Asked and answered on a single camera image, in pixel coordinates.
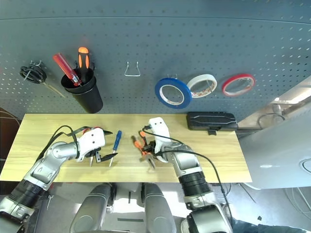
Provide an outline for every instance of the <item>blue handle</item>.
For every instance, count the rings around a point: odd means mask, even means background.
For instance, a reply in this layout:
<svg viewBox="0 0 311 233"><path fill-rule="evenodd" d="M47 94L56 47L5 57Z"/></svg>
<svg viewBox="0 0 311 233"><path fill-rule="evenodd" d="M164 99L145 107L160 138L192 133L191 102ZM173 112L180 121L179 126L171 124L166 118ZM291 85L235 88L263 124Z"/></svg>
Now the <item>blue handle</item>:
<svg viewBox="0 0 311 233"><path fill-rule="evenodd" d="M117 150L118 149L118 145L119 145L121 136L122 136L122 131L119 130L118 133L117 133L115 144L113 145L113 150Z"/></svg>

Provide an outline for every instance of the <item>orange pliers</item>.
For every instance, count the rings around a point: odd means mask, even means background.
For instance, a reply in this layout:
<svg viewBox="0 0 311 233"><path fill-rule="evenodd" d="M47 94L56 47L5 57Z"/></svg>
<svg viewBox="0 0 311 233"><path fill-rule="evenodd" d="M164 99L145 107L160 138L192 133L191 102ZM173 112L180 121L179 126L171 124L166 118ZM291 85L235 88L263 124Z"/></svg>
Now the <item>orange pliers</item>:
<svg viewBox="0 0 311 233"><path fill-rule="evenodd" d="M146 140L146 135L145 135L145 133L144 133L143 131L139 131L139 135L140 135L140 137L141 137L141 138L143 139L143 141L144 141L144 147L147 146L148 143L147 143L147 140ZM143 150L144 147L143 147L143 146L141 145L141 143L136 139L135 136L132 136L132 140L133 140L134 146L140 150L142 159L143 159L143 160L146 159L146 160L148 161L148 163L150 164L150 166L151 166L153 169L155 169L155 168L156 168L156 165L155 165L155 162L154 162L154 160L153 160L152 154L151 154L150 152L147 152L147 151L144 151L144 150Z"/></svg>

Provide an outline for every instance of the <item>black tool holder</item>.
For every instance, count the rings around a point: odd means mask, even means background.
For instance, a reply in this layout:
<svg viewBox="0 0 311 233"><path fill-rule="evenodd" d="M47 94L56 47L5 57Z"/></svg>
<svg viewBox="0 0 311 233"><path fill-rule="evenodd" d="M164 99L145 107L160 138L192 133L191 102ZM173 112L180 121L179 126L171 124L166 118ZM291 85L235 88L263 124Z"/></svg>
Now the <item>black tool holder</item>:
<svg viewBox="0 0 311 233"><path fill-rule="evenodd" d="M81 76L79 69L74 69L74 71L79 77ZM90 68L86 73L86 80L87 82L81 86L74 86L72 81L64 75L61 84L66 91L73 95L87 113L96 113L102 109L103 100L96 85L94 71Z"/></svg>

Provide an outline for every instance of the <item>wooden table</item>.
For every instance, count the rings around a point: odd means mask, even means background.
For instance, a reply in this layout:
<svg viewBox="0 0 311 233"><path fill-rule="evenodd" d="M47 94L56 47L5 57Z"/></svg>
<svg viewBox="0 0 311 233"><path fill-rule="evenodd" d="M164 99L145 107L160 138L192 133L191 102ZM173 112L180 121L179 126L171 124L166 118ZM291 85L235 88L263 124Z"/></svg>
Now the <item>wooden table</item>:
<svg viewBox="0 0 311 233"><path fill-rule="evenodd" d="M47 144L54 131L61 125L70 125L74 130L82 126L100 126L114 134L105 136L106 146L101 154L112 153L118 130L122 139L118 155L113 160L89 166L89 158L83 162L67 161L61 167L56 182L178 182L171 164L155 162L156 170L146 161L140 162L140 152L134 147L131 136L148 124L150 118L162 117L169 127L171 137L190 146L193 151L210 158L218 169L224 183L251 182L251 177L235 132L218 132L209 136L205 131L187 129L186 115L138 115L138 114L26 114L16 135L10 153L0 175L2 181L20 181L32 167L37 156ZM70 142L61 136L56 141ZM215 172L209 162L199 158L206 180L216 183Z"/></svg>

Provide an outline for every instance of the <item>pegboard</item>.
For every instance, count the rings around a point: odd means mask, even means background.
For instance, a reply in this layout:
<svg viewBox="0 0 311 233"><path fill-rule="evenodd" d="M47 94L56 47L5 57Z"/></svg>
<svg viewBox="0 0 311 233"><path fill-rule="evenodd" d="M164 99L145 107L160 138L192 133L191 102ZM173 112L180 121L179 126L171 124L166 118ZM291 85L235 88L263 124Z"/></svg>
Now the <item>pegboard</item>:
<svg viewBox="0 0 311 233"><path fill-rule="evenodd" d="M61 52L73 65L86 46L95 62L104 101L99 113L185 113L227 111L242 120L310 75L311 3L308 1L5 1L0 8L0 106L24 113L85 113L60 85L52 60ZM19 68L42 60L47 83L23 81ZM135 73L139 62L140 77ZM177 74L187 83L210 73L216 90L174 110L161 104L154 86ZM230 98L221 85L251 73L254 89Z"/></svg>

